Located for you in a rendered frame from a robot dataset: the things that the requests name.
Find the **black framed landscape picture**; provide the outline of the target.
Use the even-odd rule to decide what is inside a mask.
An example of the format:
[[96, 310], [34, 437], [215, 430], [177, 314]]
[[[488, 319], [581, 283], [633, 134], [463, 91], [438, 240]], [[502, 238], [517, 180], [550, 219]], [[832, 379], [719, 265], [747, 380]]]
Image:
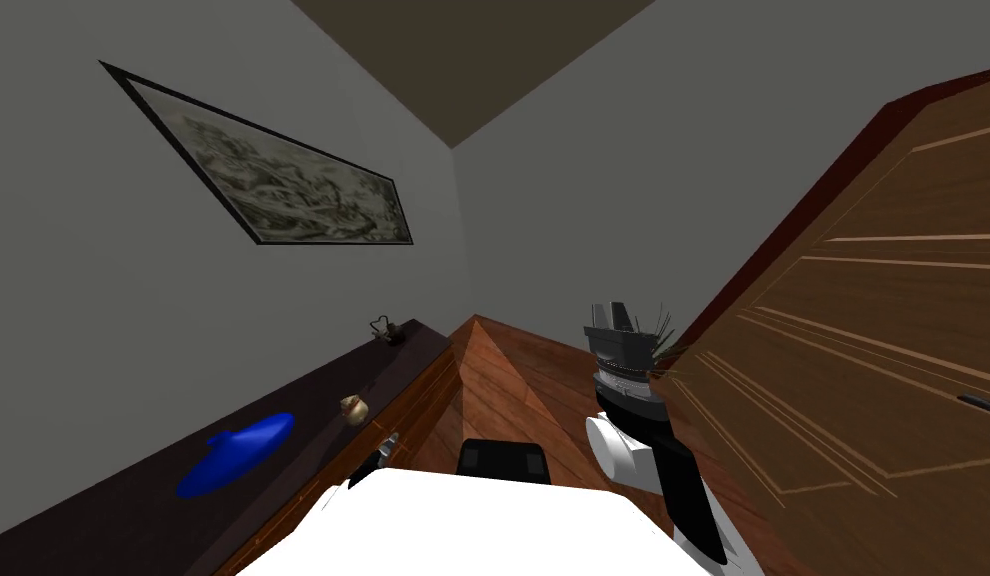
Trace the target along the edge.
[[117, 66], [104, 69], [255, 244], [412, 244], [392, 178]]

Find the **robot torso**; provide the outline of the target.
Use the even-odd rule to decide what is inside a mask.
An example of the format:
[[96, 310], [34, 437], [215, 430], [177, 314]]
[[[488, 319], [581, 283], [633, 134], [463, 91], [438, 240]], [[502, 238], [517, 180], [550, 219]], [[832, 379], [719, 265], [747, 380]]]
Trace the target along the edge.
[[237, 576], [709, 576], [623, 496], [386, 467]]

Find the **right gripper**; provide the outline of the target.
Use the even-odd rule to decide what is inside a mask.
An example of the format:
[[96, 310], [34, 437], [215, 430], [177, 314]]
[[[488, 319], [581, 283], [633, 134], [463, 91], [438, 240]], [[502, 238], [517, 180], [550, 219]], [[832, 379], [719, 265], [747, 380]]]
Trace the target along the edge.
[[583, 328], [597, 366], [618, 375], [643, 375], [652, 371], [655, 368], [655, 335], [633, 332], [634, 326], [623, 302], [610, 303], [610, 316], [611, 321], [603, 303], [592, 304], [593, 327]]

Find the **dark wooden sideboard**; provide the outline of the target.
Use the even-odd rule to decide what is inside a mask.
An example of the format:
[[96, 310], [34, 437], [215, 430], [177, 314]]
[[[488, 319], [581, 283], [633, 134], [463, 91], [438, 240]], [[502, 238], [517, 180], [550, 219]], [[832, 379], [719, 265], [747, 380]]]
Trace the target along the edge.
[[[296, 513], [387, 437], [419, 443], [456, 380], [451, 340], [416, 320], [373, 340], [0, 534], [0, 576], [221, 576], [281, 539]], [[220, 490], [177, 487], [211, 449], [276, 413], [295, 424], [266, 460]]]

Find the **brown wooden door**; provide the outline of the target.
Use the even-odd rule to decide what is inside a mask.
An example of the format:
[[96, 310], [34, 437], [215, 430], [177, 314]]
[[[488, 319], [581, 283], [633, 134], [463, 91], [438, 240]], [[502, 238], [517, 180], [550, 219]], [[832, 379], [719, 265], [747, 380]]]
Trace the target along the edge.
[[814, 576], [990, 576], [990, 71], [890, 102], [671, 395]]

